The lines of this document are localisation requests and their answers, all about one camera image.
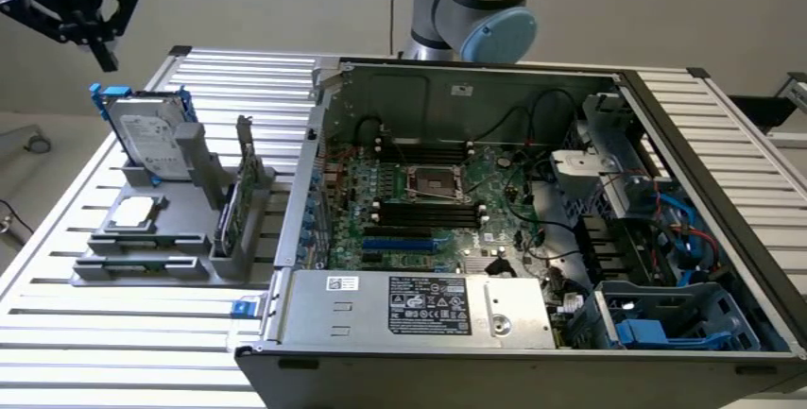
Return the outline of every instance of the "power supply label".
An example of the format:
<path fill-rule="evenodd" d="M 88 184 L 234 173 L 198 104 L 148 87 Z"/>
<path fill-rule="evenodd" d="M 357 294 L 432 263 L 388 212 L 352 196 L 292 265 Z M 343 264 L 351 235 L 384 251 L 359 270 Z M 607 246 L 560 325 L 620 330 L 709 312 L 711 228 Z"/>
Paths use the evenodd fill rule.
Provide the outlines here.
<path fill-rule="evenodd" d="M 465 279 L 389 277 L 388 327 L 396 335 L 471 335 Z"/>

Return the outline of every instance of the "motherboard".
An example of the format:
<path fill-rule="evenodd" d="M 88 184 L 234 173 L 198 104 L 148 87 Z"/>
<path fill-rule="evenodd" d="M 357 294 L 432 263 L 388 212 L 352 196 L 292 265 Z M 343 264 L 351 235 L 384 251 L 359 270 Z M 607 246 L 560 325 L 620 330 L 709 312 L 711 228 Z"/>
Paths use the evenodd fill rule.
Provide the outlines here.
<path fill-rule="evenodd" d="M 329 269 L 472 274 L 504 258 L 523 272 L 537 234 L 512 214 L 537 220 L 523 150 L 347 146 L 332 155 Z"/>

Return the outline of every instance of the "capacitor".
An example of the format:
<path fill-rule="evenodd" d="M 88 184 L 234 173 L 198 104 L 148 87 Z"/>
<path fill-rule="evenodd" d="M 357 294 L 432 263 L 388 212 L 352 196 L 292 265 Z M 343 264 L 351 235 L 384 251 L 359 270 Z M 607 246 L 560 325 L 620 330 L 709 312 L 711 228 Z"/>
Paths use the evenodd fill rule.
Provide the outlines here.
<path fill-rule="evenodd" d="M 509 168 L 511 166 L 513 166 L 513 161 L 511 161 L 505 157 L 499 157 L 496 159 L 496 166 L 499 168 Z"/>

